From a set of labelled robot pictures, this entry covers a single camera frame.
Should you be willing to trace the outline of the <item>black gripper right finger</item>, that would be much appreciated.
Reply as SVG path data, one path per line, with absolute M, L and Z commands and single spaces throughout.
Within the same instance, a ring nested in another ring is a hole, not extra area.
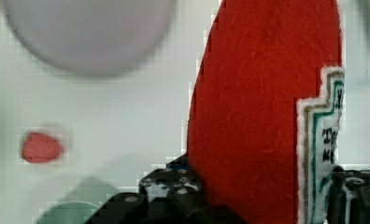
M 336 166 L 332 179 L 327 224 L 370 224 L 370 170 Z

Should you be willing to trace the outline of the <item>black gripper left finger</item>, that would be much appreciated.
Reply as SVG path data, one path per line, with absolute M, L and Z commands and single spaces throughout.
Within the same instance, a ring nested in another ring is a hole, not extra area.
M 148 215 L 192 215 L 206 206 L 202 181 L 187 154 L 143 177 L 138 188 L 146 198 Z

